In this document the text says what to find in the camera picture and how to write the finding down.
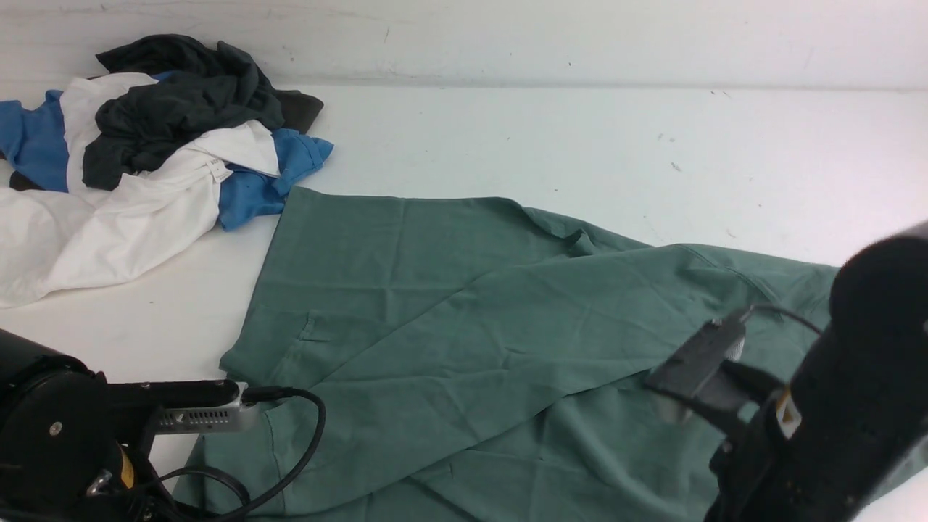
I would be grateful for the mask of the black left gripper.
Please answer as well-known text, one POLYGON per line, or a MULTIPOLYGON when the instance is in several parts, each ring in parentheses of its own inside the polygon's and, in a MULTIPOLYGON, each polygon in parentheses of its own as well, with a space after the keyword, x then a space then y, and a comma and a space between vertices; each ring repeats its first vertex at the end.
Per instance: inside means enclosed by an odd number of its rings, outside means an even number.
POLYGON ((157 390, 2 333, 2 519, 154 521, 157 390))

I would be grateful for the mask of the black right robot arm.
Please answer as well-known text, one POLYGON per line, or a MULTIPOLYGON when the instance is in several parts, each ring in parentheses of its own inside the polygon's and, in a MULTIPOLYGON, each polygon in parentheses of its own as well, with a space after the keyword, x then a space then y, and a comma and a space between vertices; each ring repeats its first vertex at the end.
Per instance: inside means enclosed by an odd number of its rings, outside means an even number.
POLYGON ((926 439, 926 224, 851 257, 829 314, 762 439, 713 459, 707 521, 851 520, 926 439))

